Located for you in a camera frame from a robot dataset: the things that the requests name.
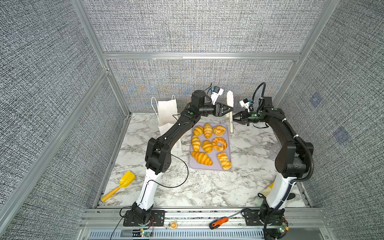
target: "white marble table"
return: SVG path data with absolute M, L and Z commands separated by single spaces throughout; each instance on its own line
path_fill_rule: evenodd
M 202 117 L 200 122 L 218 122 L 229 125 L 227 117 Z M 158 186 L 155 207 L 259 207 L 262 199 L 257 193 L 270 185 L 276 175 L 274 159 L 280 150 L 272 128 L 257 129 L 234 123 L 235 136 L 230 138 L 232 168 L 228 172 L 189 168 L 188 180 L 178 188 Z M 174 152 L 188 164 L 191 130 L 182 137 L 182 151 Z M 128 170 L 136 175 L 126 188 L 120 189 L 101 206 L 131 206 L 137 200 L 145 177 L 144 156 L 148 140 L 160 134 L 156 115 L 135 113 L 129 123 L 116 163 L 105 192 L 119 185 L 121 176 Z M 169 169 L 163 174 L 162 184 L 176 186 L 184 181 L 185 165 L 172 158 Z M 296 198 L 287 201 L 287 207 L 305 207 L 295 186 Z

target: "croissant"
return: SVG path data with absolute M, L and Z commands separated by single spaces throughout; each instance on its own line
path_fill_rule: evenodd
M 196 135 L 196 136 L 200 136 L 201 134 L 203 134 L 203 127 L 202 126 L 197 126 L 195 127 L 195 129 L 193 130 L 193 135 Z
M 212 141 L 212 147 L 214 148 L 214 150 L 222 152 L 227 148 L 227 142 L 224 138 L 217 137 Z
M 199 138 L 196 135 L 193 135 L 193 137 L 192 137 L 193 150 L 198 152 L 200 150 L 200 145 L 201 145 L 201 142 L 200 142 Z
M 219 153 L 217 155 L 217 159 L 220 162 L 221 167 L 223 168 L 223 170 L 229 170 L 231 168 L 232 164 L 229 161 L 229 159 L 228 159 L 227 155 L 225 154 L 225 152 Z
M 205 126 L 204 126 L 204 136 L 205 138 L 210 138 L 212 136 L 212 133 L 213 133 L 213 129 L 211 127 L 211 125 L 209 123 L 206 123 Z
M 208 140 L 205 140 L 203 142 L 203 145 L 201 146 L 205 152 L 212 152 L 212 143 Z
M 226 131 L 226 128 L 221 125 L 214 127 L 214 133 L 218 137 L 223 136 L 225 131 Z
M 191 155 L 200 164 L 211 166 L 213 163 L 205 152 L 191 152 Z

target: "screwdriver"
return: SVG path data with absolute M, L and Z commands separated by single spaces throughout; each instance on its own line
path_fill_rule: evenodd
M 228 221 L 229 218 L 236 216 L 236 215 L 239 214 L 240 212 L 237 212 L 237 213 L 235 213 L 235 214 L 233 214 L 233 215 L 230 215 L 229 217 L 222 217 L 222 218 L 220 218 L 220 219 L 216 219 L 216 220 L 214 220 L 213 222 L 211 222 L 211 223 L 209 224 L 209 228 L 210 228 L 210 229 L 215 229 L 215 228 L 220 227 L 220 225 L 222 225 L 223 223 L 226 223 L 226 222 Z

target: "spatula head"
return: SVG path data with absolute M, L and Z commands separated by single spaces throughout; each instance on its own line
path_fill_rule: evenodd
M 135 179 L 135 175 L 128 171 L 120 179 L 120 187 L 127 187 Z

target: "paper bag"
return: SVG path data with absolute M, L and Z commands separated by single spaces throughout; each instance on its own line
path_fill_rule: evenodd
M 156 101 L 155 97 L 152 97 L 151 99 L 151 105 L 155 113 L 156 113 L 156 110 L 153 107 L 152 100 L 155 99 L 155 102 L 156 102 L 157 111 L 158 111 L 158 114 L 156 113 L 156 116 L 157 116 L 157 119 L 159 120 L 160 135 L 163 135 L 164 133 L 166 133 L 173 126 L 173 124 L 177 122 L 178 116 L 175 116 L 175 117 L 172 116 L 172 115 L 179 114 L 177 112 L 176 98 L 175 99 L 173 98 L 174 98 L 174 95 L 169 101 L 158 101 L 158 102 Z M 173 146 L 171 152 L 181 151 L 181 150 L 182 150 L 181 140 L 179 139 Z

